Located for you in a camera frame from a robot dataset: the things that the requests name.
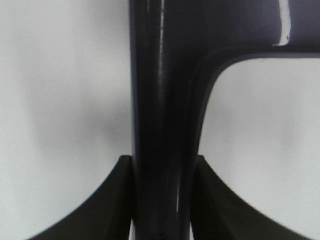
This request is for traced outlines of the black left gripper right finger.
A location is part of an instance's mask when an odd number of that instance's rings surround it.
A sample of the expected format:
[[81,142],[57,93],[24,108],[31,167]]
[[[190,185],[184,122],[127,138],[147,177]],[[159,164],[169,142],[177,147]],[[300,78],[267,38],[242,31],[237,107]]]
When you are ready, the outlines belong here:
[[202,155],[194,175],[191,228],[195,240],[301,240],[303,237],[237,196]]

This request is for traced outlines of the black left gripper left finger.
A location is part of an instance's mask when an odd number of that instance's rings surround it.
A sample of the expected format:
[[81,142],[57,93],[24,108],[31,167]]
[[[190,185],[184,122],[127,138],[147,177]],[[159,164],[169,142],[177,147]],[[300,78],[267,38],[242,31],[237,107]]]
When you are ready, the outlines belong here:
[[99,188],[34,240],[127,240],[133,216],[132,158],[122,155]]

